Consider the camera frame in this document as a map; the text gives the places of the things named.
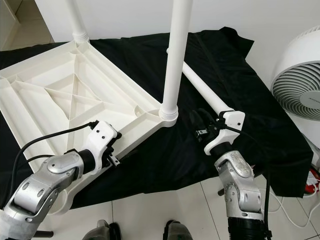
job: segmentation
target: white tile floor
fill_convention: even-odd
[[[15,15],[20,22],[20,27],[9,50],[54,43],[34,0],[24,0]]]
[[[255,182],[259,188],[265,187],[264,177],[259,176]],[[175,219],[188,227],[195,240],[228,240],[225,202],[217,194],[221,187],[216,177],[177,191],[138,194],[112,203],[73,209],[63,216],[48,216],[39,230],[53,230],[52,240],[80,240],[98,220],[105,219],[119,223],[123,240],[161,240],[166,222]],[[308,219],[306,213],[319,198],[319,195],[303,200],[285,198],[284,207],[294,222],[304,225]],[[270,211],[278,206],[271,197]],[[306,228],[293,226],[282,210],[269,214],[269,227],[273,240],[320,240],[320,208]]]

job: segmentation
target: white plastic bracket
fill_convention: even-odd
[[[245,116],[245,113],[242,111],[227,111],[223,114],[223,118],[225,119],[224,123],[230,128],[241,130]],[[205,154],[211,155],[210,150],[221,143],[229,142],[232,144],[239,135],[240,134],[237,132],[228,129],[221,129],[219,131],[219,135],[204,147]]]
[[[95,160],[95,168],[90,172],[95,175],[101,171],[102,155],[108,148],[108,143],[117,137],[117,131],[107,122],[100,121],[88,135],[82,149],[88,149]]]

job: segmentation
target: black cloth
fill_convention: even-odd
[[[155,99],[162,101],[168,33],[90,42]],[[252,40],[239,37],[232,28],[189,33],[185,62],[230,107],[245,112],[242,130],[256,138],[267,155],[245,135],[240,135],[232,146],[250,165],[255,165],[255,169],[263,170],[266,161],[270,161],[271,186],[277,195],[302,197],[313,153],[294,123],[246,63],[245,57],[252,44]],[[58,45],[60,43],[0,52],[0,68]],[[190,111],[198,108],[212,115],[215,113],[184,75],[178,107],[175,126],[158,130],[117,169],[106,171],[81,190],[75,196],[72,208],[139,193],[177,190],[216,177],[215,159],[206,156],[197,144],[189,119]],[[19,147],[2,115],[0,123],[0,191],[3,193],[10,182]],[[17,184],[31,173],[28,166],[20,170]]]

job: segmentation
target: white cable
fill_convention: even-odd
[[[319,179],[315,179],[315,178],[311,178],[311,177],[308,177],[308,179],[313,179],[313,180],[317,180],[318,182],[320,182]],[[312,184],[312,185],[314,186],[314,193],[312,193],[310,196],[307,196],[307,197],[312,197],[312,196],[314,196],[314,195],[317,193],[317,191],[318,191],[317,186],[316,186],[315,184]],[[280,206],[279,206],[279,208],[278,208],[277,210],[275,210],[275,211],[269,211],[268,213],[276,213],[279,209],[282,209],[283,212],[284,212],[284,214],[285,214],[286,217],[288,218],[288,220],[289,220],[294,226],[296,226],[297,228],[300,228],[300,229],[305,228],[305,227],[309,224],[310,219],[311,219],[311,216],[312,216],[312,213],[314,212],[314,210],[315,210],[317,207],[320,206],[320,201],[319,201],[319,202],[311,209],[311,211],[309,212],[309,217],[308,217],[308,220],[306,221],[306,224],[303,225],[303,226],[300,226],[300,225],[294,223],[294,222],[291,220],[291,218],[289,217],[286,209],[284,208],[284,206],[283,206],[284,197],[283,197],[282,200],[280,201],[273,192],[270,192],[270,194],[271,194],[272,196],[274,196],[274,198],[278,201],[278,203],[280,204]]]

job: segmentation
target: fan grille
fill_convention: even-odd
[[[320,121],[320,63],[299,65],[283,72],[273,82],[272,93],[288,112]]]

